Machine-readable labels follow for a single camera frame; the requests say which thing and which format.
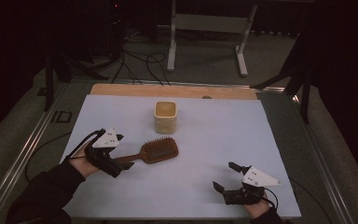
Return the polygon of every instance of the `metal frame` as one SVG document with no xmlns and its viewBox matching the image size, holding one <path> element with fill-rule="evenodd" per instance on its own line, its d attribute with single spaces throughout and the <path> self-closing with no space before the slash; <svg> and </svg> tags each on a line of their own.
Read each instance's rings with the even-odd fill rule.
<svg viewBox="0 0 358 224">
<path fill-rule="evenodd" d="M 60 97 L 62 96 L 64 90 L 68 84 L 61 84 L 57 89 L 56 101 L 49 107 L 49 110 L 44 112 L 40 120 L 37 122 L 33 132 L 29 136 L 28 140 L 25 142 L 24 147 L 22 148 L 19 156 L 14 160 L 8 169 L 5 177 L 3 178 L 0 184 L 0 211 L 4 204 L 7 201 L 8 196 L 13 190 L 14 186 L 17 183 L 26 163 L 31 158 L 36 145 L 38 144 L 40 138 L 42 137 L 44 131 L 46 130 L 49 121 L 53 117 L 53 111 Z"/>
<path fill-rule="evenodd" d="M 300 108 L 300 102 L 296 96 L 294 96 L 293 101 L 291 103 L 293 109 L 296 111 Z M 296 119 L 298 122 L 304 122 L 302 115 L 298 112 L 296 113 Z M 302 125 L 305 136 L 310 142 L 310 154 L 312 155 L 316 167 L 318 168 L 319 174 L 321 176 L 322 181 L 324 182 L 324 186 L 326 191 L 330 197 L 332 205 L 334 206 L 339 222 L 342 224 L 350 224 L 354 223 L 353 218 L 351 217 L 351 213 L 349 211 L 348 206 L 346 205 L 342 193 L 339 190 L 338 184 L 334 179 L 333 175 L 330 172 L 330 168 L 328 168 L 327 162 L 324 159 L 324 155 L 320 150 L 316 139 L 308 125 Z"/>
<path fill-rule="evenodd" d="M 255 17 L 257 6 L 252 6 L 251 12 L 247 19 L 244 18 L 230 18 L 230 17 L 215 17 L 203 15 L 189 15 L 176 13 L 176 0 L 172 0 L 172 16 L 171 16 L 171 44 L 170 52 L 168 54 L 167 70 L 172 72 L 175 67 L 176 56 L 176 29 L 184 30 L 199 30 L 199 31 L 214 31 L 242 34 L 241 43 L 235 47 L 237 61 L 240 68 L 240 74 L 243 77 L 248 76 L 245 59 L 243 57 L 243 50 L 246 41 L 251 31 L 252 22 Z"/>
</svg>

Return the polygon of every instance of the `hairbrush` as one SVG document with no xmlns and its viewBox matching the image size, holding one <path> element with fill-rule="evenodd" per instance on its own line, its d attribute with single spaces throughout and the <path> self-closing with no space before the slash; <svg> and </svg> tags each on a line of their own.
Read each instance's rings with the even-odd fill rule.
<svg viewBox="0 0 358 224">
<path fill-rule="evenodd" d="M 138 154 L 118 157 L 116 161 L 120 163 L 127 163 L 135 160 L 143 160 L 147 164 L 166 161 L 174 158 L 179 154 L 178 146 L 175 140 L 171 137 L 161 137 L 152 141 L 146 142 Z"/>
</svg>

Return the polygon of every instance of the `hairbrush handle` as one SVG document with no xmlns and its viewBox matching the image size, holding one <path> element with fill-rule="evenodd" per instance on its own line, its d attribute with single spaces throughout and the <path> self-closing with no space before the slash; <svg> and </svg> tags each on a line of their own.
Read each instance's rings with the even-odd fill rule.
<svg viewBox="0 0 358 224">
<path fill-rule="evenodd" d="M 124 163 L 130 162 L 130 161 L 140 160 L 141 158 L 142 158 L 141 153 L 138 153 L 138 154 L 131 155 L 131 156 L 114 158 L 114 160 L 118 161 L 121 164 L 124 164 Z"/>
</svg>

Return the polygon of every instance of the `cable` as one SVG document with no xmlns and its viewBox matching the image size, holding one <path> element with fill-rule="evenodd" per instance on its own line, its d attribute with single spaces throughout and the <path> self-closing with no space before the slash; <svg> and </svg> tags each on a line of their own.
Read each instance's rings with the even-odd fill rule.
<svg viewBox="0 0 358 224">
<path fill-rule="evenodd" d="M 273 207 L 275 208 L 275 211 L 277 211 L 278 210 L 278 205 L 279 205 L 277 195 L 274 192 L 272 192 L 272 190 L 270 190 L 270 189 L 266 189 L 266 190 L 269 191 L 275 197 L 275 201 L 277 202 L 277 204 L 276 204 L 276 206 L 273 205 Z"/>
<path fill-rule="evenodd" d="M 127 70 L 129 71 L 129 77 L 132 79 L 132 85 L 135 83 L 135 79 L 138 80 L 138 82 L 143 85 L 142 81 L 135 75 L 133 74 L 133 72 L 130 70 L 130 68 L 127 66 L 126 63 L 124 63 L 124 66 L 127 68 Z"/>
<path fill-rule="evenodd" d="M 113 76 L 112 78 L 112 81 L 110 83 L 114 83 L 118 74 L 120 73 L 121 69 L 123 68 L 124 66 L 124 53 L 123 52 L 120 52 L 120 56 L 122 57 L 122 61 L 121 61 L 121 65 L 120 67 L 118 68 L 118 70 L 115 72 L 115 75 Z"/>
<path fill-rule="evenodd" d="M 146 63 L 146 68 L 147 68 L 147 71 L 149 72 L 149 74 L 150 74 L 156 81 L 158 81 L 161 86 L 163 86 L 164 84 L 156 77 L 156 75 L 151 71 L 150 66 L 149 66 L 150 63 L 158 63 L 159 67 L 161 68 L 161 71 L 162 71 L 162 73 L 163 73 L 163 76 L 164 76 L 166 82 L 168 83 L 168 85 L 171 86 L 171 83 L 170 83 L 170 81 L 168 80 L 167 75 L 166 75 L 166 73 L 165 73 L 165 70 L 164 70 L 164 68 L 163 68 L 163 66 L 162 66 L 162 64 L 161 64 L 161 62 L 163 62 L 163 61 L 167 58 L 164 53 L 155 52 L 155 53 L 151 53 L 151 54 L 144 54 L 144 53 L 140 53 L 140 52 L 129 51 L 129 50 L 126 50 L 126 49 L 123 49 L 123 51 L 124 51 L 125 53 L 127 53 L 128 55 L 130 55 L 131 57 L 133 57 L 133 58 L 135 58 L 135 59 L 137 59 L 137 60 L 140 60 L 140 61 L 142 61 L 142 62 L 145 62 L 145 63 Z M 139 55 L 145 56 L 146 59 L 143 59 L 143 58 L 141 58 L 141 57 L 138 57 L 138 56 L 136 56 L 135 54 L 139 54 Z M 154 57 L 154 55 L 162 55 L 162 59 L 158 60 L 156 57 Z"/>
<path fill-rule="evenodd" d="M 86 158 L 86 156 L 81 156 L 81 157 L 71 157 L 71 158 L 69 158 L 69 160 L 74 160 L 74 159 L 82 159 L 82 158 Z"/>
<path fill-rule="evenodd" d="M 83 138 L 83 140 L 77 145 L 77 147 L 74 148 L 74 150 L 72 150 L 71 153 L 69 153 L 65 159 L 69 160 L 70 158 L 72 158 L 72 156 L 87 142 L 87 140 L 89 140 L 89 138 L 91 138 L 94 134 L 98 134 L 100 133 L 102 130 L 100 131 L 95 131 L 93 133 L 89 133 L 89 135 L 87 135 L 85 138 Z"/>
<path fill-rule="evenodd" d="M 324 207 L 322 206 L 321 203 L 318 202 L 318 200 L 304 187 L 302 186 L 300 183 L 298 183 L 297 181 L 295 181 L 292 177 L 289 176 L 290 181 L 296 183 L 297 185 L 299 185 L 303 190 L 305 190 L 309 196 L 322 208 L 322 211 L 324 212 L 324 214 L 326 215 L 327 219 L 328 219 L 328 223 L 332 224 L 332 220 L 330 218 L 330 216 L 327 214 L 326 210 L 324 209 Z"/>
<path fill-rule="evenodd" d="M 28 182 L 31 181 L 30 178 L 28 177 L 28 167 L 29 167 L 29 164 L 30 164 L 30 162 L 31 162 L 31 159 L 34 157 L 34 155 L 35 155 L 40 149 L 42 149 L 42 147 L 45 147 L 46 145 L 48 145 L 48 144 L 50 144 L 50 143 L 52 143 L 52 142 L 54 142 L 54 141 L 56 141 L 56 140 L 58 140 L 58 139 L 60 139 L 60 138 L 62 138 L 62 137 L 65 137 L 66 135 L 69 135 L 69 134 L 71 134 L 71 133 L 72 133 L 72 132 L 64 133 L 64 134 L 62 134 L 62 135 L 60 135 L 60 136 L 58 136 L 58 137 L 55 137 L 55 138 L 53 138 L 53 139 L 51 139 L 51 140 L 48 140 L 46 143 L 42 144 L 40 147 L 37 147 L 37 148 L 34 150 L 33 154 L 31 155 L 30 159 L 27 161 L 27 163 L 25 164 L 25 167 L 24 167 L 24 176 L 25 176 L 25 179 L 26 179 Z"/>
</svg>

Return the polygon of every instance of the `white board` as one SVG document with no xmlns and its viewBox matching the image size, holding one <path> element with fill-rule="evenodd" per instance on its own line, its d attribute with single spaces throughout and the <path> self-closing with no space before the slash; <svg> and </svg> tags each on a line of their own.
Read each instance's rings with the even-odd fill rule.
<svg viewBox="0 0 358 224">
<path fill-rule="evenodd" d="M 87 96 L 62 159 L 88 134 L 115 128 L 124 138 L 111 157 L 138 153 L 160 138 L 154 131 L 157 101 L 177 103 L 176 158 L 146 164 L 135 161 L 117 178 L 103 172 L 82 183 L 65 207 L 71 217 L 112 219 L 232 219 L 248 217 L 241 205 L 225 205 L 213 181 L 241 188 L 243 175 L 228 163 L 253 165 L 282 181 L 270 187 L 279 199 L 281 217 L 300 217 L 290 181 L 263 106 L 257 100 L 172 97 Z M 268 198 L 275 202 L 272 195 Z"/>
</svg>

